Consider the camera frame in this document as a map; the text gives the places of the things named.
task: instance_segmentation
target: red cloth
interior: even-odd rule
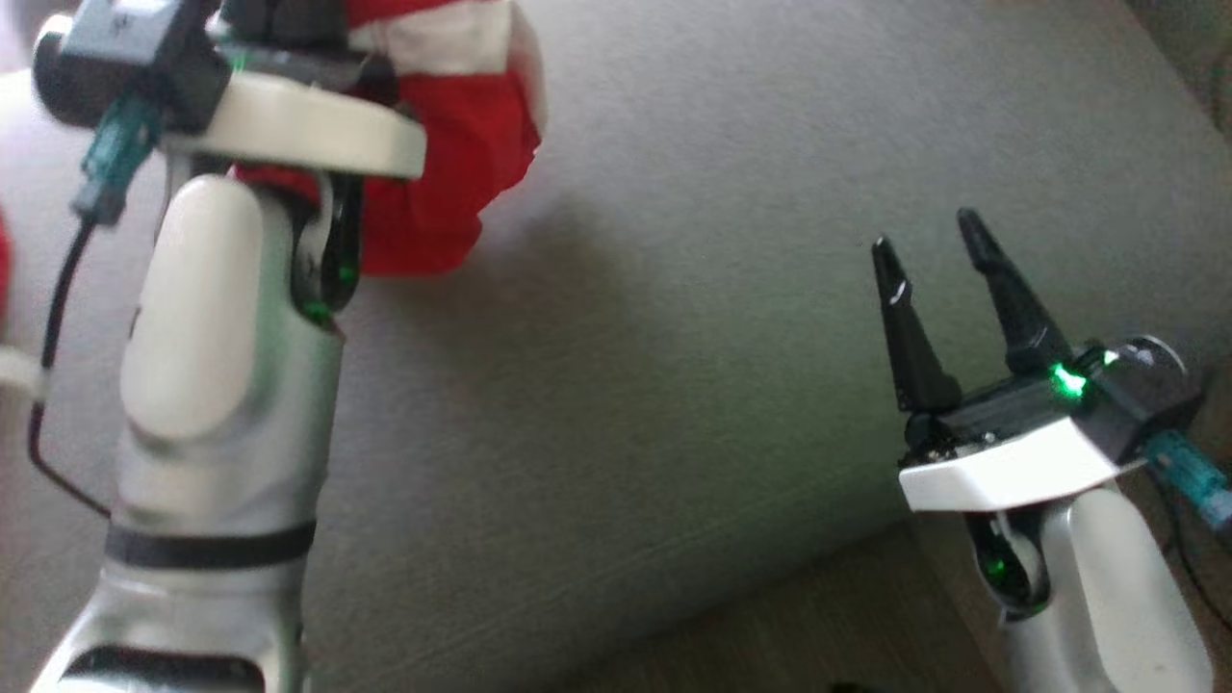
[[[444,7],[450,0],[347,0],[352,27]],[[428,154],[419,180],[368,180],[363,261],[368,275],[432,275],[456,269],[479,232],[479,211],[517,184],[540,144],[529,85],[504,74],[405,74],[399,92],[424,127]],[[249,181],[315,197],[304,174],[245,168]]]

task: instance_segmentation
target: red and white fabric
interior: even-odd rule
[[[365,189],[368,275],[430,275],[462,264],[479,211],[517,184],[547,126],[538,42],[511,0],[347,0],[350,43],[389,58],[428,136],[424,175]],[[249,169],[292,189],[293,171]]]

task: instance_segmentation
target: black cable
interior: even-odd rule
[[[1223,629],[1232,635],[1232,619],[1228,619],[1228,617],[1223,614],[1223,610],[1215,603],[1215,599],[1211,598],[1211,594],[1206,591],[1206,586],[1204,586],[1201,578],[1198,577],[1198,571],[1194,570],[1194,564],[1190,561],[1189,549],[1185,545],[1185,535],[1181,530],[1180,512],[1177,509],[1180,504],[1177,499],[1177,493],[1169,493],[1168,490],[1164,488],[1163,482],[1156,478],[1149,471],[1147,472],[1147,478],[1151,480],[1152,486],[1154,486],[1156,492],[1159,494],[1159,499],[1163,501],[1164,512],[1168,513],[1168,522],[1172,524],[1173,544],[1177,546],[1177,557],[1180,559],[1180,567],[1185,571],[1185,577],[1188,577],[1189,582],[1194,586],[1194,592],[1198,593],[1198,598],[1201,599],[1206,610],[1209,610],[1211,615],[1220,621],[1220,625],[1222,625]]]
[[[68,303],[69,287],[73,285],[73,276],[76,274],[78,263],[81,261],[81,254],[85,253],[85,247],[90,242],[94,228],[95,223],[92,221],[84,219],[81,222],[76,237],[73,239],[73,245],[69,247],[69,253],[64,258],[60,276],[55,280],[55,291],[52,293],[52,307],[47,312],[47,327],[43,329],[43,353],[38,359],[44,374],[49,374],[52,366],[55,364],[55,350],[60,343],[60,323],[64,321],[64,307]],[[74,501],[94,511],[103,519],[110,519],[111,511],[106,506],[65,478],[64,475],[52,469],[47,460],[43,459],[38,444],[42,433],[43,403],[34,402],[30,408],[30,427],[26,429],[26,449],[30,453],[30,461],[39,474],[58,486],[60,491],[71,496]]]

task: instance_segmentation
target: black band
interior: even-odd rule
[[[168,536],[112,524],[108,559],[143,568],[241,570],[283,564],[308,554],[317,523],[254,536]]]

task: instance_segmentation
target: gray fabric surface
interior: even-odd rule
[[[367,281],[307,618],[333,689],[553,675],[901,517],[869,247],[892,233],[968,387],[1002,371],[954,211],[977,205],[1073,339],[1232,333],[1232,159],[1114,0],[530,0],[552,129],[469,263]],[[0,105],[34,349],[85,143]],[[158,171],[87,254],[49,451],[111,485],[116,369]],[[0,689],[84,602],[103,528],[2,403]]]

